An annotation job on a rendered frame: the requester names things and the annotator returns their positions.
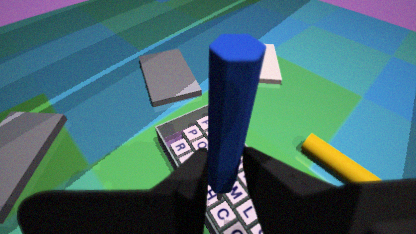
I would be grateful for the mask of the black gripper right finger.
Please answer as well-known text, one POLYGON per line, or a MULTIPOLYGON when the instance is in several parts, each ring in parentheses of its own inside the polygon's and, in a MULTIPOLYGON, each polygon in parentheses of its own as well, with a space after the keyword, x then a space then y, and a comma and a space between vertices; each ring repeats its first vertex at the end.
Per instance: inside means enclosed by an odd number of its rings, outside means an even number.
POLYGON ((263 234, 365 234, 375 223, 416 219, 416 178, 336 186, 253 147, 242 165, 263 234))

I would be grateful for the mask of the grey keyboard with keys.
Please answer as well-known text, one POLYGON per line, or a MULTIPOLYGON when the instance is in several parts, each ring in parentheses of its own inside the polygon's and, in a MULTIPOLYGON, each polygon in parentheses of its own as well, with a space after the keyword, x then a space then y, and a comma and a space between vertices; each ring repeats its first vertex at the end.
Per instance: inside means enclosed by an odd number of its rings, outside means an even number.
MULTIPOLYGON (((154 126, 158 142, 175 170, 198 148, 208 153, 208 104, 154 126)), ((208 185, 205 225, 210 234, 263 234, 250 200, 242 158, 236 183, 217 200, 208 185)))

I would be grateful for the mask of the blue stylus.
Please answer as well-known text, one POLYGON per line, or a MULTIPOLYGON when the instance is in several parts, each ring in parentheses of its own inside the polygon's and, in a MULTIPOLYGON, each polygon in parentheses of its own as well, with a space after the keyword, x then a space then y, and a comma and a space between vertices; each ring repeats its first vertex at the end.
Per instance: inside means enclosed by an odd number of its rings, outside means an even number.
POLYGON ((208 185, 219 201, 237 180, 265 51, 249 34, 221 34, 209 46, 208 185))

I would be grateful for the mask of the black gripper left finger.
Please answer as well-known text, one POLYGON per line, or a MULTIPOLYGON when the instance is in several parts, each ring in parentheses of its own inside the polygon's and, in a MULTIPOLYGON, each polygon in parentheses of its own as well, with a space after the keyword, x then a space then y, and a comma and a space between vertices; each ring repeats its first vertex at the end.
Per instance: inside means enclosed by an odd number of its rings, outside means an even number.
POLYGON ((22 234, 203 234, 207 148, 151 189, 49 190, 18 206, 22 234))

